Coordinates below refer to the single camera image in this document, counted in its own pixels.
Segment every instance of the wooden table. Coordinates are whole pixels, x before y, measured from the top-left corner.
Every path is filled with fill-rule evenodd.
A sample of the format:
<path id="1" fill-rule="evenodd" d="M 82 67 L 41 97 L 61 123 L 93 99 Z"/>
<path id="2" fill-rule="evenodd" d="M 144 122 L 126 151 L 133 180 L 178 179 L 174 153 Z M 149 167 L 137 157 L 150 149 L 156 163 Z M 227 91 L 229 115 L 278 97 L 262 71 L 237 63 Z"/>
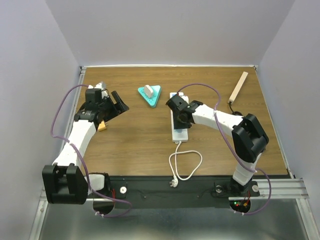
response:
<path id="1" fill-rule="evenodd" d="M 206 83 L 221 94 L 218 109 L 230 113 L 227 101 L 243 71 L 246 81 L 233 107 L 246 115 L 257 116 L 269 137 L 265 153 L 257 166 L 268 174 L 284 175 L 287 170 L 276 139 L 275 131 L 253 67 L 96 67 L 87 68 L 84 84 L 103 81 L 109 92 L 117 91 L 129 111 L 109 121 L 107 130 L 97 132 L 89 143 L 84 160 L 89 172 L 106 172 L 112 176 L 171 176 L 168 158 L 176 149 L 172 142 L 170 109 L 165 105 L 169 93 L 190 83 Z M 156 108 L 151 108 L 138 93 L 144 85 L 161 85 L 162 92 Z M 81 90 L 78 108 L 84 102 Z M 203 86 L 183 90 L 189 100 L 198 100 L 210 107 L 217 102 L 214 91 Z M 219 131 L 203 125 L 193 125 L 189 141 L 180 151 L 196 150 L 203 162 L 195 175 L 232 175 L 236 160 Z M 199 163 L 199 156 L 178 156 L 180 175 L 189 175 Z"/>

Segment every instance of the power strip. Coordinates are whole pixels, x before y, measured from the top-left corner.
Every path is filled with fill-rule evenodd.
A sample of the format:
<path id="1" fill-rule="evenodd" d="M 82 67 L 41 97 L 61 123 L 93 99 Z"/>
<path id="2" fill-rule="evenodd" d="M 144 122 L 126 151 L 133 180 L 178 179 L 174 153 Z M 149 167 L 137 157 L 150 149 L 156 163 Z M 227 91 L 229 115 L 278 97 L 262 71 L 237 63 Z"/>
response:
<path id="1" fill-rule="evenodd" d="M 170 98 L 172 98 L 174 95 L 176 95 L 176 92 L 170 92 Z M 185 100 L 187 103 L 189 103 L 189 98 L 184 95 L 183 92 L 179 92 L 179 96 L 182 97 L 183 100 Z M 174 128 L 174 114 L 172 111 L 170 111 L 171 115 L 171 132 L 172 132 L 172 142 L 178 143 L 178 142 L 187 142 L 188 141 L 188 128 L 185 129 L 175 129 Z"/>

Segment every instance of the teal triangle object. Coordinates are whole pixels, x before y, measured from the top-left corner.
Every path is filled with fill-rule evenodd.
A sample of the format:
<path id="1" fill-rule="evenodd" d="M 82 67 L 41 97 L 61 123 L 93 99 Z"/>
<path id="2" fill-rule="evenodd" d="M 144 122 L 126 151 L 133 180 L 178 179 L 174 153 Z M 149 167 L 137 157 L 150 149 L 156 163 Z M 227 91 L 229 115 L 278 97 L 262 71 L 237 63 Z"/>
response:
<path id="1" fill-rule="evenodd" d="M 150 86 L 153 90 L 153 96 L 152 97 L 148 97 L 147 94 L 145 94 L 144 91 L 144 86 L 139 87 L 138 88 L 138 92 L 140 93 L 140 95 L 144 98 L 144 100 L 146 100 L 146 102 L 150 105 L 150 107 L 155 108 L 157 106 L 159 97 L 160 97 L 160 93 L 161 93 L 161 86 L 160 85 L 156 85 L 156 86 Z"/>

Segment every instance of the triangular toy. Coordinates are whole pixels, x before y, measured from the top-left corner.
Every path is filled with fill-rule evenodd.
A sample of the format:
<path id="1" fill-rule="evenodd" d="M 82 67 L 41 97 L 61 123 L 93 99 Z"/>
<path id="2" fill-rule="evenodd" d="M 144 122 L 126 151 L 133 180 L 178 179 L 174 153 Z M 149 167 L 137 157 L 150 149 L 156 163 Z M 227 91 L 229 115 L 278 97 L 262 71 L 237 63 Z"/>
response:
<path id="1" fill-rule="evenodd" d="M 144 98 L 144 100 L 146 100 L 146 102 L 150 105 L 150 107 L 155 108 L 161 93 L 161 86 L 145 85 L 145 86 L 139 87 L 138 92 Z"/>

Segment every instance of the robotic arm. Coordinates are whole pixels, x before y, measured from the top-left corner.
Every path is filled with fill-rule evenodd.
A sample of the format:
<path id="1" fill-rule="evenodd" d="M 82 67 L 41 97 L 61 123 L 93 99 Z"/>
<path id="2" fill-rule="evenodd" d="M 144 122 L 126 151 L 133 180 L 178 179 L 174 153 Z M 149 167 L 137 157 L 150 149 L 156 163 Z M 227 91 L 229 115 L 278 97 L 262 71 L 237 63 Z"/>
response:
<path id="1" fill-rule="evenodd" d="M 174 129 L 186 129 L 192 124 L 201 124 L 218 130 L 214 117 L 215 110 L 200 101 L 187 103 L 178 94 L 166 103 L 173 112 Z M 269 142 L 256 116 L 237 116 L 216 111 L 222 130 L 233 138 L 234 148 L 240 163 L 237 164 L 231 184 L 236 184 L 240 192 L 247 188 L 254 174 L 256 164 Z"/>
<path id="2" fill-rule="evenodd" d="M 69 143 L 66 143 L 52 165 L 44 166 L 42 178 L 49 203 L 83 204 L 88 196 L 88 183 L 80 168 L 81 161 L 70 144 L 74 144 L 83 156 L 99 124 L 107 122 L 129 110 L 116 91 L 109 96 L 104 83 L 89 86 L 85 91 L 85 102 L 74 115 Z M 105 176 L 95 174 L 90 177 L 91 186 L 103 188 Z"/>

